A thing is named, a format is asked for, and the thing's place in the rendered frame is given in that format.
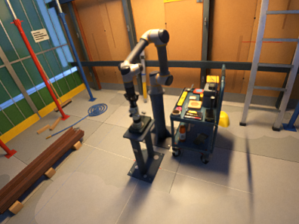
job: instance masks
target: caster wheel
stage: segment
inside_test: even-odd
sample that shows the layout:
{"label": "caster wheel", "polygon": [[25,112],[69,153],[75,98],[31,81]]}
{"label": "caster wheel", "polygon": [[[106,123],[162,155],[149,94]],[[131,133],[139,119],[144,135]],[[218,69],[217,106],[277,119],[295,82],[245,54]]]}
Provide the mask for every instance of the caster wheel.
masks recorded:
{"label": "caster wheel", "polygon": [[202,155],[202,157],[200,158],[202,160],[202,163],[207,164],[208,160],[205,159],[204,155]]}
{"label": "caster wheel", "polygon": [[180,155],[180,149],[178,149],[178,150],[176,150],[176,151],[173,151],[173,152],[172,152],[172,155],[173,155],[174,157],[179,156],[179,155]]}

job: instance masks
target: red pipe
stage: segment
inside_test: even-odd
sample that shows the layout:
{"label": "red pipe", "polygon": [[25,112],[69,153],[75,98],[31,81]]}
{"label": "red pipe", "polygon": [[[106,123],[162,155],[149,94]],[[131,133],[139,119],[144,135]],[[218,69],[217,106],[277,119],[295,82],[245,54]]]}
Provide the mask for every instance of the red pipe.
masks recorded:
{"label": "red pipe", "polygon": [[61,109],[61,106],[60,106],[60,104],[58,103],[57,98],[55,97],[54,92],[52,91],[52,89],[51,89],[51,87],[50,87],[50,85],[49,85],[49,83],[48,83],[48,81],[47,81],[47,79],[46,79],[46,77],[45,77],[45,74],[43,73],[42,68],[41,68],[40,65],[39,65],[38,58],[37,58],[36,55],[34,54],[34,51],[33,51],[33,49],[31,48],[31,45],[30,45],[30,43],[29,43],[29,41],[28,41],[28,38],[26,37],[25,32],[23,31],[23,28],[22,28],[22,25],[21,25],[20,20],[19,20],[19,19],[14,20],[14,25],[15,25],[15,26],[17,27],[17,29],[19,30],[19,33],[20,33],[20,35],[21,35],[21,37],[22,37],[22,39],[23,39],[23,41],[24,41],[24,43],[25,43],[25,45],[26,45],[26,47],[27,47],[27,49],[28,49],[28,52],[30,53],[31,58],[33,59],[33,62],[34,62],[34,64],[35,64],[37,70],[39,71],[39,74],[40,74],[41,77],[42,77],[42,80],[44,80],[44,83],[45,83],[45,85],[46,85],[46,87],[47,87],[47,89],[48,89],[48,91],[49,91],[51,97],[53,98],[53,101],[55,102],[57,108],[59,109],[59,111],[60,111],[60,113],[61,113],[61,115],[62,115],[62,120],[63,120],[63,121],[64,121],[64,120],[67,120],[68,117],[69,117],[69,115],[64,114],[63,110]]}
{"label": "red pipe", "polygon": [[17,153],[14,149],[10,150],[3,142],[0,140],[0,146],[7,152],[5,155],[6,158],[10,158],[12,155]]}

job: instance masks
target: gray tile floor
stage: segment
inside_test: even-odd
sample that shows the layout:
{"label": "gray tile floor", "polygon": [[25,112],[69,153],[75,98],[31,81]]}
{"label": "gray tile floor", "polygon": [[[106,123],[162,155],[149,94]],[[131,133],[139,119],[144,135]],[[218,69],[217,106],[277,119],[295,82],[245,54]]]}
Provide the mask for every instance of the gray tile floor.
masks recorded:
{"label": "gray tile floor", "polygon": [[[165,157],[152,184],[127,175],[134,163],[129,140],[131,124],[123,91],[86,91],[65,109],[71,115],[55,130],[37,135],[59,116],[52,112],[7,145],[17,154],[7,159],[0,149],[0,188],[50,146],[55,133],[87,115],[88,108],[106,103],[108,110],[76,125],[85,131],[83,147],[67,152],[55,165],[56,174],[42,177],[20,201],[24,208],[0,216],[0,223],[298,223],[299,133],[272,131],[275,113],[251,110],[248,126],[240,127],[241,103],[223,102],[230,126],[220,128],[212,160],[204,165],[198,152],[154,147]],[[177,96],[165,95],[165,119]],[[153,116],[150,101],[138,100],[140,111]],[[291,111],[285,113],[288,122]]]}

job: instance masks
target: metal ladder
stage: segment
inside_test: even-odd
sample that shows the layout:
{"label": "metal ladder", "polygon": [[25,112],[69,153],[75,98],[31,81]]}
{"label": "metal ladder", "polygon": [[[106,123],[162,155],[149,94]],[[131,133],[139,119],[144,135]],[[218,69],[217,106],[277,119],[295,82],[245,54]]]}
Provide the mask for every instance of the metal ladder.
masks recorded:
{"label": "metal ladder", "polygon": [[[249,105],[251,103],[251,98],[254,89],[263,89],[263,90],[274,90],[283,92],[282,102],[279,107],[279,113],[272,127],[273,130],[280,130],[280,126],[282,124],[282,119],[285,114],[285,109],[288,105],[288,100],[291,95],[291,90],[294,85],[294,81],[297,76],[298,65],[299,65],[299,39],[297,38],[263,38],[264,30],[266,26],[266,18],[268,14],[299,14],[299,11],[268,11],[269,0],[262,0],[261,8],[260,8],[260,20],[257,28],[257,39],[254,49],[254,57],[252,60],[252,67],[250,72],[250,78],[248,83],[247,94],[245,98],[244,109],[242,113],[242,118],[240,121],[240,125],[246,125],[246,118],[248,115]],[[260,51],[262,47],[263,41],[283,41],[283,42],[297,42],[296,51],[294,53],[294,57],[291,64],[277,64],[277,63],[259,63],[260,62]],[[277,68],[288,68],[290,69],[288,81],[286,83],[285,88],[279,87],[261,87],[254,86],[255,78],[257,75],[257,68],[259,66],[267,66],[267,67],[277,67]]]}

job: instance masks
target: yellow hard hat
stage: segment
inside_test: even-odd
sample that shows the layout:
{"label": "yellow hard hat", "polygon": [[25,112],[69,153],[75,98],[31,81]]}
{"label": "yellow hard hat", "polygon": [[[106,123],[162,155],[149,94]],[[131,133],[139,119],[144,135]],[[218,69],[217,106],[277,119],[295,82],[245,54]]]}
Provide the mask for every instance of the yellow hard hat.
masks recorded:
{"label": "yellow hard hat", "polygon": [[228,117],[228,114],[224,111],[220,112],[219,125],[221,127],[228,127],[230,125],[230,118]]}

